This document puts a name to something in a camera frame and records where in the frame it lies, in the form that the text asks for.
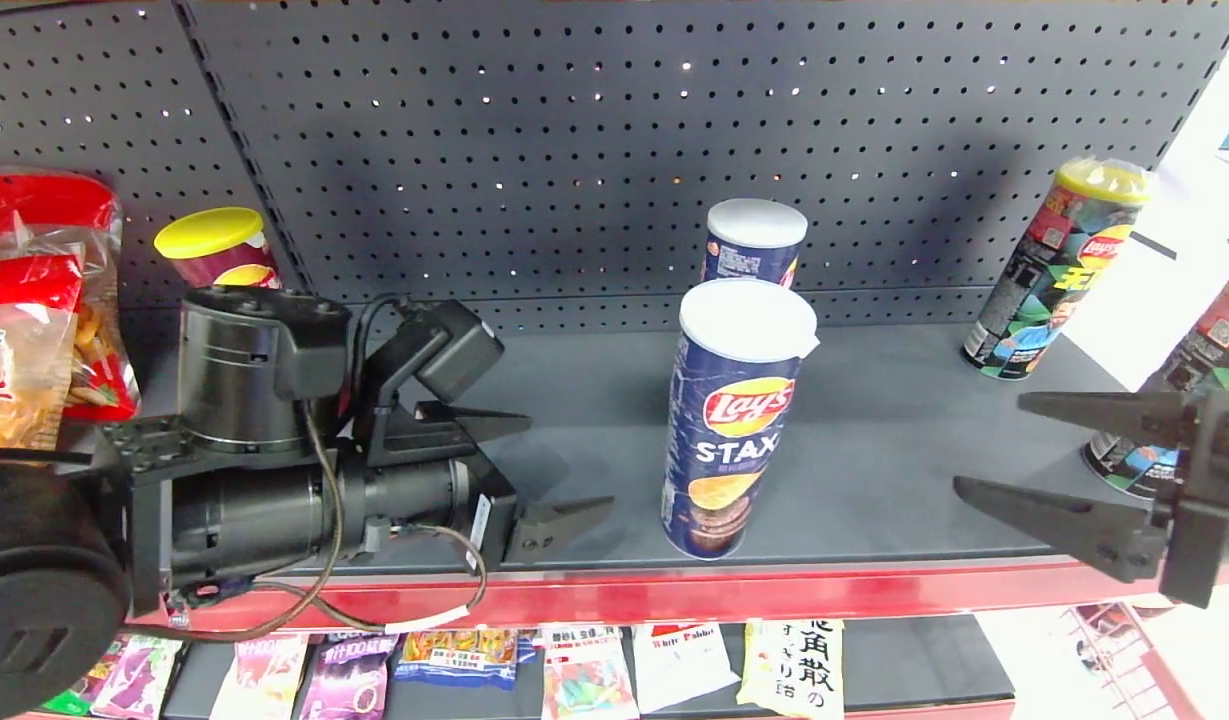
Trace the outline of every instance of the candy bag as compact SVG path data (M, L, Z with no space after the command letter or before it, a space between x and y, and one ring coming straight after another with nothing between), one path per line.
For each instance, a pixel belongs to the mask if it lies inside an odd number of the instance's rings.
M84 290L64 417L129 420L143 398L117 324L120 204L87 177L0 167L0 252L55 254L74 246L82 247Z
M635 699L646 714L737 683L717 623L637 625L632 652Z
M88 715L90 706L93 705L93 702L98 700L98 693L102 692L108 676L112 675L112 670L116 667L116 662L120 660L120 651L125 650L128 643L129 639L124 635L118 636L107 646L107 652L103 652L102 660L88 673L85 673L81 679L76 679L75 686L66 688L66 691L58 693L52 700L44 703L43 708L61 711L65 715Z
M843 718L843 632L842 620L748 623L737 704L807 720Z
M515 630L426 630L409 633L396 661L393 678L460 688L517 683Z
M0 447L55 447L80 286L71 252L0 259Z
M380 720L396 639L366 635L322 644L299 720Z
M157 720L183 643L134 635L90 711L120 720Z
M542 720L637 720L618 628L546 628Z
M538 630L517 630L517 665L528 665L538 660Z
M289 720L306 656L304 635L236 643L210 720Z

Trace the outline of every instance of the blue chip can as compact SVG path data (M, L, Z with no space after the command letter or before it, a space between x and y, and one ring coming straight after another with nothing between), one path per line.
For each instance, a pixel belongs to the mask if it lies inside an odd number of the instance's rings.
M779 202L740 197L707 210L702 281L756 278L791 288L809 220Z
M683 296L661 518L686 555L715 560L742 539L816 324L809 302L755 278Z

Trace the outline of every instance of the electrical cable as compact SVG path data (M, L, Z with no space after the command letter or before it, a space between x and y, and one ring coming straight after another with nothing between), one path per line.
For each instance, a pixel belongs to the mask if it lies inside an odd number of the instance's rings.
M321 429L316 425L316 415L313 414L311 401L304 401L304 420L307 421L307 432L312 439L316 460L320 461L321 471L324 475L322 487L324 487L331 496L331 550L324 568L321 569L321 574L317 574L316 582L312 582L311 587L300 591L299 601L291 605L289 609L285 609L270 620L265 620L265 623L253 625L248 630L199 632L163 628L162 625L124 624L120 627L122 632L175 639L176 641L184 643L247 643L279 630L283 625L289 624L289 620L297 618L299 612L304 612L304 609L307 609L310 605L316 602L317 593L331 581L331 574L334 573L334 564L338 562L339 553L343 552L343 525L347 523L347 520L343 512L343 493L339 489L338 473L334 472L331 455L326 451L324 437L321 437Z
M386 292L370 301L369 305L364 306L361 315L355 318L351 326L351 356L348 359L348 397L351 398L351 405L348 407L347 417L355 414L355 401L361 396L361 376L364 375L364 365L366 365L367 346L370 346L370 329L372 323L377 318L379 311L387 305L393 305L396 313L404 313L404 306L409 303L409 300L404 296L396 295L396 292Z
M88 452L60 450L29 450L26 447L0 447L0 462L57 462L58 464L90 464Z
M364 633L399 633L399 632L415 632L419 629L425 629L426 625L435 625L436 618L446 618L446 616L467 616L468 612L473 609L484 597L485 591L489 589L490 577L485 573L485 558L477 550L477 547L472 544L472 541L467 538L463 533L457 530L442 528L440 525L398 525L398 530L402 533L433 533L438 536L445 536L455 542L462 544L468 553L471 553L473 563L477 569L477 589L472 593L472 598L467 601L466 605L455 607L455 609L440 612L440 614L431 616L431 618L420 618L418 620L408 620L407 623L391 623L382 625L379 623L372 623L372 620L364 620L356 618L356 616L350 616L348 612L334 607L329 601L317 597L312 601L312 606L316 609L323 612L323 614L329 616L332 619L348 625L349 628L361 630ZM274 591L280 591L285 593L302 593L304 589L297 585L291 585L289 582L279 582L279 580L256 580L253 589L274 589Z

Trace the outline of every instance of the white plastic lid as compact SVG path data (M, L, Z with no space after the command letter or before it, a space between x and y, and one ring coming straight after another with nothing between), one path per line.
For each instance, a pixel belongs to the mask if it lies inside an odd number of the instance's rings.
M787 247L805 240L809 220L782 202L740 197L707 210L707 229L725 242L742 247Z
M715 355L782 362L819 346L819 318L800 295L756 278L702 283L681 299L681 329Z

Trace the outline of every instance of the robotic arm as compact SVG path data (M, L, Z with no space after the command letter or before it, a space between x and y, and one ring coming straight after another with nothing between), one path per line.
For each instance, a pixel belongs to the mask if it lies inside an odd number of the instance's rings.
M1029 413L1107 430L1143 445L1180 447L1177 479L1149 509L959 477L964 501L1121 582L1156 577L1161 592L1209 605L1229 562L1229 389L1196 401L1181 392L1066 393L1018 397Z
M481 575L449 620L481 601L504 562L538 560L608 516L611 498L520 507L481 442L522 432L530 418L449 405L503 343L457 301L398 310L395 334L349 374L347 307L198 288L181 319L178 414L100 428L77 473L0 462L0 719L64 691L129 616L162 602L215 605L258 575L321 562L318 582L285 614L216 634L248 639L313 602L334 562L425 530L463 543L460 559ZM438 399L407 410L398 392L409 378ZM339 437L349 420L350 437Z

